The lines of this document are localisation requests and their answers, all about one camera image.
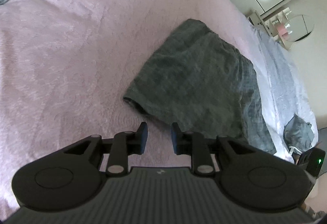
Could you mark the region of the beige vanity shelf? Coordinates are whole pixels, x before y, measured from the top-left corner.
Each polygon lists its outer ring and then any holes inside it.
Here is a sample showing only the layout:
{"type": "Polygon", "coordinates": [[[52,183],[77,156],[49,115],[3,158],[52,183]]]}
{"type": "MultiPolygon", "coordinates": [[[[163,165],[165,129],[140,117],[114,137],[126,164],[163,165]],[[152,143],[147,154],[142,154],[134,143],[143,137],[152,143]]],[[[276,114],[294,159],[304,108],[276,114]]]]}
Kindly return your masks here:
{"type": "Polygon", "coordinates": [[[290,24],[290,14],[291,10],[287,7],[266,19],[263,19],[257,11],[253,11],[247,19],[253,26],[266,32],[283,48],[290,50],[293,44],[293,42],[290,41],[290,36],[293,33],[290,24]]]}

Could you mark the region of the round wall mirror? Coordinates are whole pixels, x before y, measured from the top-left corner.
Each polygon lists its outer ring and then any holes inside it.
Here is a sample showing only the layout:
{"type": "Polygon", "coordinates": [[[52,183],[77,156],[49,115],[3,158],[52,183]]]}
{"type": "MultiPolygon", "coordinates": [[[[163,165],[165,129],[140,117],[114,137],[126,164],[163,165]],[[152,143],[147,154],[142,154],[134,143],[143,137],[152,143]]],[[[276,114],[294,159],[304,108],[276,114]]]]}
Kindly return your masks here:
{"type": "Polygon", "coordinates": [[[282,35],[283,39],[295,43],[308,37],[314,29],[314,20],[307,15],[297,15],[288,20],[284,25],[287,32],[282,35]]]}

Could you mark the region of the pink bed blanket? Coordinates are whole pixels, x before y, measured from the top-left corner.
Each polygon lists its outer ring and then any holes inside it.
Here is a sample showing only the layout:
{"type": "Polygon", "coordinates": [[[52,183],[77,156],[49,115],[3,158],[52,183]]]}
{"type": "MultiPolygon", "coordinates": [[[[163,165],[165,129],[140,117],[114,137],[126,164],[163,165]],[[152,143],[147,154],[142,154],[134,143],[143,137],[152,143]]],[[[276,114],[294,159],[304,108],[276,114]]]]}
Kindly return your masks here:
{"type": "Polygon", "coordinates": [[[257,37],[229,0],[10,0],[1,6],[1,219],[19,168],[92,134],[137,128],[122,97],[184,20],[251,59],[257,37]]]}

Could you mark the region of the dark green plaid garment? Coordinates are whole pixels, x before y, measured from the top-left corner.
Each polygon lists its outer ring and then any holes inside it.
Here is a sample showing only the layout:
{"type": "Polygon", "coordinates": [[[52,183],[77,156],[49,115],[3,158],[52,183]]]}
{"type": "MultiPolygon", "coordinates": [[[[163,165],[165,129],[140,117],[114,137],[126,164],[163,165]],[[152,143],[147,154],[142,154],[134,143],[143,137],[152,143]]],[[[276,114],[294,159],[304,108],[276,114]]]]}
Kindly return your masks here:
{"type": "Polygon", "coordinates": [[[139,113],[206,138],[229,136],[274,154],[253,64],[200,20],[180,24],[123,99],[139,113]]]}

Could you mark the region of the white grey bed sheet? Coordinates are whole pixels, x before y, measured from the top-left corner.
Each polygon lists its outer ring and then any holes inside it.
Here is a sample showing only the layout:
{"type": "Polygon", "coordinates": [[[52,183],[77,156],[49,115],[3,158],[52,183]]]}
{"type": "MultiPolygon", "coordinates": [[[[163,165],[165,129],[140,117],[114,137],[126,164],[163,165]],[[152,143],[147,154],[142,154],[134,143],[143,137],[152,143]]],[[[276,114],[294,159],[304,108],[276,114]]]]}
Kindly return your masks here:
{"type": "Polygon", "coordinates": [[[257,72],[263,117],[277,150],[275,156],[293,163],[291,155],[299,152],[287,146],[283,137],[284,127],[294,115],[311,123],[313,147],[318,142],[315,115],[289,53],[264,31],[253,25],[250,28],[254,41],[249,51],[250,59],[257,72]]]}

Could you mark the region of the black device with green light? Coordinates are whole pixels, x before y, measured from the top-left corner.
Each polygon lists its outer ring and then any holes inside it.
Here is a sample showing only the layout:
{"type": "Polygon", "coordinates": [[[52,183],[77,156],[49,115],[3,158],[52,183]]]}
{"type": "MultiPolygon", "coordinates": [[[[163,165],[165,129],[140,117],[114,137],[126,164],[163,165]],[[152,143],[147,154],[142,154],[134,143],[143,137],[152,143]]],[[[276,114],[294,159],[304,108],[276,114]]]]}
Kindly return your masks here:
{"type": "Polygon", "coordinates": [[[321,167],[325,159],[326,152],[320,148],[311,148],[303,152],[297,162],[303,170],[307,171],[311,176],[318,178],[321,167]]]}

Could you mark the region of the crumpled grey cloth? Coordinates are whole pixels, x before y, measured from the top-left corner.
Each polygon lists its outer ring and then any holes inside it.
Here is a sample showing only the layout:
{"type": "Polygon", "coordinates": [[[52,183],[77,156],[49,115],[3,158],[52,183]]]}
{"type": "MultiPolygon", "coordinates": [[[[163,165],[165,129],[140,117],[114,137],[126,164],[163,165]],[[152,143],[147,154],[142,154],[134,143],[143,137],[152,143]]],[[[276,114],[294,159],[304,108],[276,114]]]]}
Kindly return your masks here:
{"type": "Polygon", "coordinates": [[[284,127],[283,137],[289,149],[294,148],[297,152],[303,153],[311,148],[314,140],[311,123],[307,123],[298,115],[294,115],[284,127]]]}

